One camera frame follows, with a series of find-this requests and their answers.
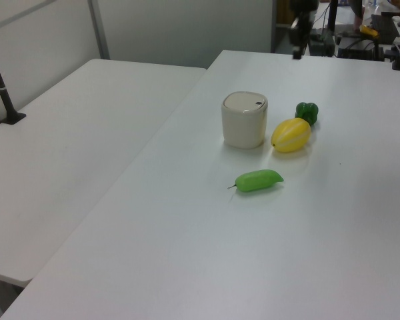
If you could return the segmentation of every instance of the green bell pepper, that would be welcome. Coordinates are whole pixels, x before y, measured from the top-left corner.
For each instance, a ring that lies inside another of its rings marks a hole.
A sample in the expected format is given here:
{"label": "green bell pepper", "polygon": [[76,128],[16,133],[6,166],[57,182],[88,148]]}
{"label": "green bell pepper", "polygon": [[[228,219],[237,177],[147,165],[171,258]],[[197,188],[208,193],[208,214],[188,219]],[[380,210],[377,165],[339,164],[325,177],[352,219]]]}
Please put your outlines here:
{"label": "green bell pepper", "polygon": [[319,108],[315,103],[301,102],[296,106],[295,118],[302,118],[313,125],[317,121]]}

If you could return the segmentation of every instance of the container lid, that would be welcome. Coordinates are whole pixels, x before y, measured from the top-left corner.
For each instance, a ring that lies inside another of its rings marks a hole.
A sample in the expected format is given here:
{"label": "container lid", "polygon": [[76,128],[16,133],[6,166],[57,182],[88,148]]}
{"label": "container lid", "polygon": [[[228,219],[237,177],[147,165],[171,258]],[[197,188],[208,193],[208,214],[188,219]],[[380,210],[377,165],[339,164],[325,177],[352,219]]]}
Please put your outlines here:
{"label": "container lid", "polygon": [[239,91],[230,94],[224,100],[224,107],[236,112],[252,112],[261,109],[267,102],[267,98],[259,93]]}

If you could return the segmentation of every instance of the green vegetable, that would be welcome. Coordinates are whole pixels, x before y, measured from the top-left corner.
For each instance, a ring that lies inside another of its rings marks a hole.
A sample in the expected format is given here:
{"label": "green vegetable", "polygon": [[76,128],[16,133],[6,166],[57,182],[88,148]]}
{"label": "green vegetable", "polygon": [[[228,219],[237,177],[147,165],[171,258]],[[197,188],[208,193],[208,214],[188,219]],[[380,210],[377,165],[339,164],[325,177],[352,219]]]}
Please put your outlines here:
{"label": "green vegetable", "polygon": [[296,106],[295,118],[302,118],[313,125],[317,121],[319,108],[315,103],[301,102]]}
{"label": "green vegetable", "polygon": [[235,180],[235,185],[242,192],[260,190],[272,186],[276,182],[283,182],[283,178],[274,170],[258,170],[248,172]]}

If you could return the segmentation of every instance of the white table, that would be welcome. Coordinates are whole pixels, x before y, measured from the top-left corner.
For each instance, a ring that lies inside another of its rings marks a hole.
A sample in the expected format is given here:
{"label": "white table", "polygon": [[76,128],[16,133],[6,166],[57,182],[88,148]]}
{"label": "white table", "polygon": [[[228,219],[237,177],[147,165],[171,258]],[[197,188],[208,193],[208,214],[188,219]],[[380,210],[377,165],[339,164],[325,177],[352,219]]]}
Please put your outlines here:
{"label": "white table", "polygon": [[92,60],[0,125],[0,280],[36,276],[204,72]]}
{"label": "white table", "polygon": [[[223,144],[220,105],[240,90],[269,98],[253,150]],[[278,154],[270,135],[300,101],[319,122],[304,150]],[[285,182],[227,190],[263,168]],[[13,319],[400,320],[400,72],[222,52]]]}

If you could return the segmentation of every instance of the white container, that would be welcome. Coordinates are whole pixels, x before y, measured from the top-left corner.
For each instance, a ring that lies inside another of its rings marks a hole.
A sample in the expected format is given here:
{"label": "white container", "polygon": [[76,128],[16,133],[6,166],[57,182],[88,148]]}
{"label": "white container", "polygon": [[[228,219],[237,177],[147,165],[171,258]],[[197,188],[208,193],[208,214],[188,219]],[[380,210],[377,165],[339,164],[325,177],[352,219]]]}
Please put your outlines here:
{"label": "white container", "polygon": [[267,127],[267,98],[254,92],[234,92],[222,103],[225,143],[252,149],[262,144]]}

